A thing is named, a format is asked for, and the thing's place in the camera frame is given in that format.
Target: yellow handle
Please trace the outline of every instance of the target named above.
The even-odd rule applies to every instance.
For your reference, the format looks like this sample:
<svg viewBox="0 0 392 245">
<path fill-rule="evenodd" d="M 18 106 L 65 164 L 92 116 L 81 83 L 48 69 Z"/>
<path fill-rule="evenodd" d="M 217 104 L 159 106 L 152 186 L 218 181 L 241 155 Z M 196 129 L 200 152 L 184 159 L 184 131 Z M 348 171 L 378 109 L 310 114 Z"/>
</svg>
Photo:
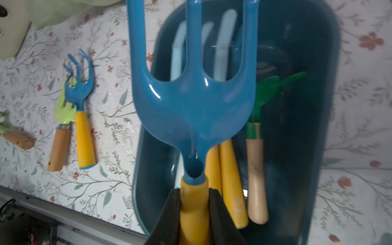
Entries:
<svg viewBox="0 0 392 245">
<path fill-rule="evenodd" d="M 87 113 L 85 111 L 77 111 L 75 113 L 76 121 L 76 148 L 78 150 L 79 168 L 94 166 L 95 153 L 93 147 L 93 139 L 91 137 L 89 123 L 87 121 Z"/>
<path fill-rule="evenodd" d="M 267 198 L 265 196 L 263 140 L 246 139 L 248 157 L 248 215 L 256 224 L 268 221 Z"/>
<path fill-rule="evenodd" d="M 222 195 L 222 179 L 219 162 L 219 147 L 214 146 L 207 154 L 205 161 L 205 175 L 208 178 L 209 187 L 217 189 Z"/>
<path fill-rule="evenodd" d="M 209 244 L 208 178 L 201 185 L 188 185 L 181 179 L 180 244 Z"/>
<path fill-rule="evenodd" d="M 231 139 L 219 145 L 222 192 L 227 210 L 238 229 L 248 225 L 248 214 Z"/>
</svg>

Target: handle hole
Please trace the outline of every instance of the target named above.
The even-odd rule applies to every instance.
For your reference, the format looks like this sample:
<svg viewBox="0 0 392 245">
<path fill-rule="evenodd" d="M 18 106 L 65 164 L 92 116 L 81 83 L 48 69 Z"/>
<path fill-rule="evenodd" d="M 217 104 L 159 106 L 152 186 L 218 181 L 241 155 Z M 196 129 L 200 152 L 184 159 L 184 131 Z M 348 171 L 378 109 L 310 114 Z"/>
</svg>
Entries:
<svg viewBox="0 0 392 245">
<path fill-rule="evenodd" d="M 5 18 L 8 16 L 8 11 L 0 5 L 0 17 Z"/>
</svg>

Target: floral tablecloth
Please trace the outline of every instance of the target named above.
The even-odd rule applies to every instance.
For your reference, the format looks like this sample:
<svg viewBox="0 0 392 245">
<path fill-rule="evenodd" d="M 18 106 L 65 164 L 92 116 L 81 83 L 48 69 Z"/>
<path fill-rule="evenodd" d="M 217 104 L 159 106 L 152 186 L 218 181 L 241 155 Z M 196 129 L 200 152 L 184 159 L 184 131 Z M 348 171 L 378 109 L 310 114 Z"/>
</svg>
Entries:
<svg viewBox="0 0 392 245">
<path fill-rule="evenodd" d="M 146 61 L 158 31 L 183 0 L 146 0 Z M 341 57 L 309 244 L 392 244 L 392 2 L 328 0 L 341 28 Z M 35 31 L 0 61 L 0 111 L 36 139 L 20 151 L 0 140 L 0 184 L 142 232 L 132 207 L 140 121 L 132 103 L 124 5 L 95 8 Z M 98 165 L 78 169 L 74 134 L 68 163 L 47 172 L 53 118 L 68 53 L 87 51 L 96 87 L 88 99 Z"/>
</svg>

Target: gardening tool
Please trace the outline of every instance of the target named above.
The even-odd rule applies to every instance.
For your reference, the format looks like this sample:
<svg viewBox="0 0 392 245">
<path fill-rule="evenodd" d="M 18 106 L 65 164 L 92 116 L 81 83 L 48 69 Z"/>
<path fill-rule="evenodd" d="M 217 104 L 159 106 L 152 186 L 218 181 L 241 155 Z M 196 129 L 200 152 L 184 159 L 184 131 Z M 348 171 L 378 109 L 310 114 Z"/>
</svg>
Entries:
<svg viewBox="0 0 392 245">
<path fill-rule="evenodd" d="M 34 140 L 16 131 L 10 130 L 6 125 L 2 123 L 2 121 L 4 121 L 4 118 L 5 114 L 0 113 L 0 134 L 2 134 L 6 140 L 10 141 L 12 144 L 16 145 L 22 150 L 31 149 L 34 146 Z"/>
<path fill-rule="evenodd" d="M 78 150 L 78 161 L 80 169 L 89 169 L 96 164 L 93 139 L 90 133 L 87 113 L 84 111 L 84 100 L 91 93 L 94 86 L 94 71 L 90 57 L 81 49 L 79 53 L 87 59 L 89 63 L 89 79 L 82 82 L 80 77 L 80 65 L 71 54 L 68 54 L 70 60 L 76 65 L 76 85 L 74 87 L 65 86 L 65 98 L 68 102 L 76 105 L 75 125 L 76 125 L 76 148 Z M 73 76 L 65 64 L 64 68 Z"/>
<path fill-rule="evenodd" d="M 214 27 L 214 23 L 204 23 L 201 28 L 201 45 L 204 48 L 204 44 L 210 35 L 211 29 Z M 172 45 L 172 59 L 171 59 L 171 70 L 170 70 L 170 81 L 176 80 L 182 73 L 182 60 L 183 50 L 185 44 L 185 37 L 187 34 L 186 22 L 183 21 L 179 24 L 176 36 Z M 184 160 L 180 154 L 176 170 L 176 178 L 174 181 L 174 188 L 181 187 L 181 178 L 184 176 Z"/>
<path fill-rule="evenodd" d="M 181 180 L 180 243 L 204 244 L 209 238 L 207 152 L 230 139 L 252 111 L 256 79 L 259 0 L 244 1 L 242 63 L 235 78 L 217 82 L 201 63 L 201 1 L 187 0 L 187 62 L 182 75 L 160 82 L 145 63 L 143 0 L 127 0 L 131 46 L 132 92 L 144 127 L 177 148 L 184 158 Z"/>
<path fill-rule="evenodd" d="M 68 86 L 68 77 L 61 90 L 60 97 L 58 98 L 57 108 L 54 113 L 54 118 L 59 120 L 61 124 L 56 128 L 54 136 L 52 151 L 48 162 L 47 170 L 49 172 L 56 172 L 63 169 L 65 157 L 68 152 L 69 138 L 71 137 L 70 122 L 75 121 L 76 107 L 65 101 L 65 86 Z M 76 78 L 72 77 L 72 86 L 76 85 Z"/>
<path fill-rule="evenodd" d="M 227 10 L 221 21 L 215 50 L 214 79 L 225 82 L 229 62 L 229 47 L 237 20 L 237 12 Z M 240 173 L 234 155 L 231 139 L 214 146 L 207 154 L 205 174 L 209 178 L 210 187 L 222 189 L 223 200 L 230 216 L 238 229 L 248 225 L 245 199 L 242 191 Z"/>
<path fill-rule="evenodd" d="M 248 216 L 257 224 L 265 224 L 268 221 L 263 166 L 264 140 L 260 110 L 280 93 L 282 87 L 306 76 L 306 72 L 296 73 L 283 80 L 280 80 L 279 76 L 270 76 L 256 84 L 256 99 L 245 131 L 248 159 Z"/>
</svg>

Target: floral pattern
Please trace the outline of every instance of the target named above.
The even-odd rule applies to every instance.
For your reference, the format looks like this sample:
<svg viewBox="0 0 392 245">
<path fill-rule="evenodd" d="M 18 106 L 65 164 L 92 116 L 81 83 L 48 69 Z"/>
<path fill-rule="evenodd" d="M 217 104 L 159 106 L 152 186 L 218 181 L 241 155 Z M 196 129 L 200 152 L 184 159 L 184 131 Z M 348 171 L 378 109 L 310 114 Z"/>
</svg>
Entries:
<svg viewBox="0 0 392 245">
<path fill-rule="evenodd" d="M 341 57 L 309 244 L 391 244 L 392 3 L 327 2 L 339 21 Z M 148 66 L 159 29 L 182 3 L 145 0 Z M 27 151 L 0 140 L 0 185 L 142 232 L 131 195 L 140 121 L 127 25 L 125 6 L 93 8 L 56 26 L 30 28 L 20 52 L 0 61 L 0 111 L 15 130 L 36 140 Z M 67 75 L 62 64 L 79 48 L 95 70 L 86 108 L 98 164 L 78 168 L 73 132 L 67 164 L 48 172 L 59 124 L 53 115 Z"/>
</svg>

